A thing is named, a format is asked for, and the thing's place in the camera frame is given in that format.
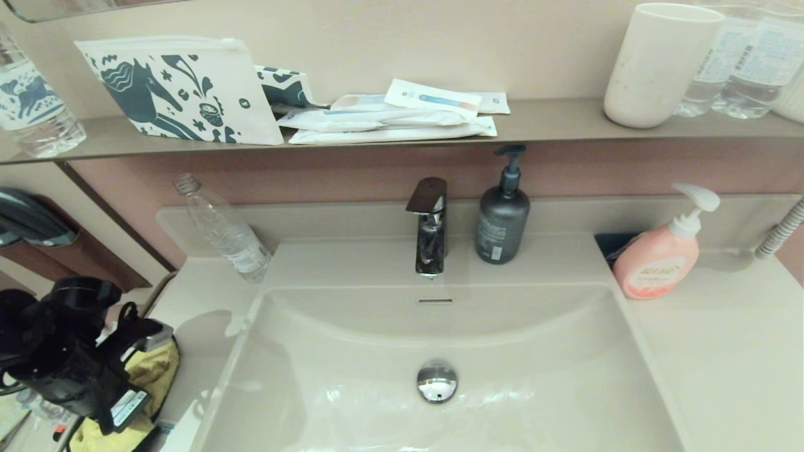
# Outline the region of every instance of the pump nozzle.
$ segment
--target pump nozzle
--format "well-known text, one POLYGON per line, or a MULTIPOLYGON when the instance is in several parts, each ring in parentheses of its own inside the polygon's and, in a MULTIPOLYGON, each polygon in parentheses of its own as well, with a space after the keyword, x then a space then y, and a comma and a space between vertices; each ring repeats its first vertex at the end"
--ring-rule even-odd
POLYGON ((506 193, 511 193, 519 188, 519 178, 522 171, 519 170, 519 158, 525 152, 525 145, 508 145, 497 149, 495 155, 508 155, 508 166, 502 170, 500 176, 500 189, 506 193))
POLYGON ((686 215, 676 216, 667 227, 675 236, 682 238, 694 237, 701 230, 698 215, 701 212, 714 212, 720 206, 720 197, 714 191, 691 183, 677 182, 673 184, 673 188, 681 191, 691 199, 695 203, 695 208, 686 215))

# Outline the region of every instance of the shelf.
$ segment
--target shelf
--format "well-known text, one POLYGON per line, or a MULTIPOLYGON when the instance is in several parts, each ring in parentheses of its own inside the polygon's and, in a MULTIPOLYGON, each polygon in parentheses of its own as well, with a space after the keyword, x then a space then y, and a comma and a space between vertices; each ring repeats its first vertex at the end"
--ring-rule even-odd
MULTIPOLYGON (((804 138, 804 125, 775 114, 759 120, 740 120, 710 112, 702 117, 672 117, 653 129, 629 129, 609 121, 603 114, 602 99, 541 99, 510 101, 511 115, 495 115, 498 136, 467 137, 421 142, 390 142, 338 145, 259 146, 195 142, 158 138, 139 133, 123 117, 83 120, 88 138, 80 146, 55 158, 32 158, 18 152, 16 145, 3 135, 0 150, 10 158, 0 165, 26 162, 68 161, 86 158, 115 158, 149 154, 222 152, 227 150, 332 149, 394 146, 467 146, 507 143, 628 140, 651 138, 804 138)), ((285 140, 295 130, 284 130, 285 140)))

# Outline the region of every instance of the faucet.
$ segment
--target faucet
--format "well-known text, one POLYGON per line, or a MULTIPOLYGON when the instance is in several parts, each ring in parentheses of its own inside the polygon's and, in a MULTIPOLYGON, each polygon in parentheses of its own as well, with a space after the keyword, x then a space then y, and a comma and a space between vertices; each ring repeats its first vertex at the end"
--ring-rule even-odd
POLYGON ((434 279, 444 273, 447 255, 447 182, 439 178, 420 180, 405 210, 419 216, 416 273, 434 279))

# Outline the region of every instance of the sink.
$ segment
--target sink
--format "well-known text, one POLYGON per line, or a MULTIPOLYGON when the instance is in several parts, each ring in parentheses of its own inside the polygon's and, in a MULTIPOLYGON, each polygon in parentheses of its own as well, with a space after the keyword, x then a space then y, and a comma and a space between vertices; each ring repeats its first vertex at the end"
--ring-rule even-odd
POLYGON ((604 285, 278 289, 253 304, 196 452, 675 452, 604 285), (427 403, 425 362, 458 378, 427 403))

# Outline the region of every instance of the faucet handle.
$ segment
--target faucet handle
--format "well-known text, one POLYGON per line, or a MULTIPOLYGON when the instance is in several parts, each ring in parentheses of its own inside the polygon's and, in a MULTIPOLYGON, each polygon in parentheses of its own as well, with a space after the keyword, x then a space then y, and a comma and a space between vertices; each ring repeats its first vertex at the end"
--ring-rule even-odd
POLYGON ((416 185, 416 190, 405 208, 417 215, 429 215, 444 210, 447 196, 447 181, 441 178, 424 178, 416 185))

